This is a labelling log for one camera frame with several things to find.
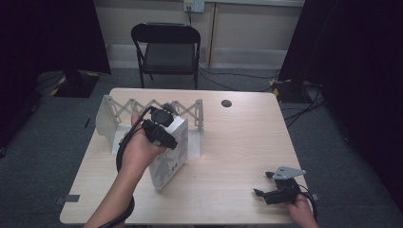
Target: metal bracket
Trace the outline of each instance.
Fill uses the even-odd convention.
[[[299,175],[305,175],[305,170],[299,170],[295,168],[289,168],[281,166],[278,168],[276,173],[273,175],[274,180],[289,180],[291,178],[297,177]]]
[[[192,154],[189,156],[199,157],[201,154],[200,145],[203,126],[202,99],[196,100],[196,102],[189,107],[184,106],[178,101],[172,101],[171,104],[175,107],[178,116],[187,113],[194,119],[194,124],[198,130],[189,129],[189,147],[191,147],[192,151],[196,152],[194,153],[194,156]],[[120,139],[123,138],[125,132],[130,130],[131,127],[130,125],[121,124],[121,115],[125,112],[130,115],[140,115],[152,105],[157,105],[159,107],[163,106],[155,99],[151,100],[146,105],[140,104],[136,99],[129,99],[125,104],[119,104],[113,100],[112,96],[104,96],[96,118],[96,129],[98,134],[106,137],[112,154],[117,153]]]
[[[129,99],[125,104],[119,104],[118,102],[113,100],[112,96],[110,96],[110,95],[105,95],[104,100],[106,100],[106,102],[109,106],[109,110],[112,113],[112,116],[115,118],[116,123],[118,123],[118,124],[120,124],[122,122],[120,116],[125,111],[131,115],[134,115],[134,114],[143,113],[146,108],[148,108],[152,105],[157,105],[159,107],[163,106],[161,103],[157,102],[155,99],[151,100],[146,105],[140,104],[135,99]],[[183,104],[181,104],[178,101],[173,101],[171,104],[175,107],[179,116],[182,116],[187,113],[191,117],[193,117],[193,119],[195,120],[196,127],[198,127],[198,128],[202,127],[202,122],[203,122],[202,99],[196,100],[196,102],[189,107],[185,107]]]

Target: white wall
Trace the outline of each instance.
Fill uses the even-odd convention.
[[[137,67],[130,37],[135,25],[189,24],[182,4],[163,0],[95,0],[111,67]],[[205,13],[192,13],[192,26],[201,34],[201,64],[280,68],[300,11],[301,7],[205,3]]]

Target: hand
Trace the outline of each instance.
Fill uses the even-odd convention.
[[[136,123],[139,119],[139,116],[131,117],[131,124]],[[136,127],[136,130],[140,129],[141,125],[139,124]],[[163,153],[166,150],[166,147],[158,146],[151,143],[145,135],[144,130],[138,130],[129,143],[124,152],[124,156],[122,159],[122,170],[130,169],[130,170],[145,170],[146,167],[151,164],[157,155]]]
[[[312,215],[311,207],[308,200],[301,194],[297,195],[296,202],[286,202],[285,206],[290,214],[291,219],[302,228],[316,228],[317,222]]]

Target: forearm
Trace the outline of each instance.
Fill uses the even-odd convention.
[[[128,207],[143,172],[143,169],[122,169],[85,227],[99,227],[120,216]]]

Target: black chair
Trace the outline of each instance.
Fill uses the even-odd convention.
[[[199,32],[183,24],[142,23],[131,30],[137,49],[140,79],[143,74],[193,75],[198,89],[198,70],[201,47]],[[139,43],[146,43],[143,55]]]

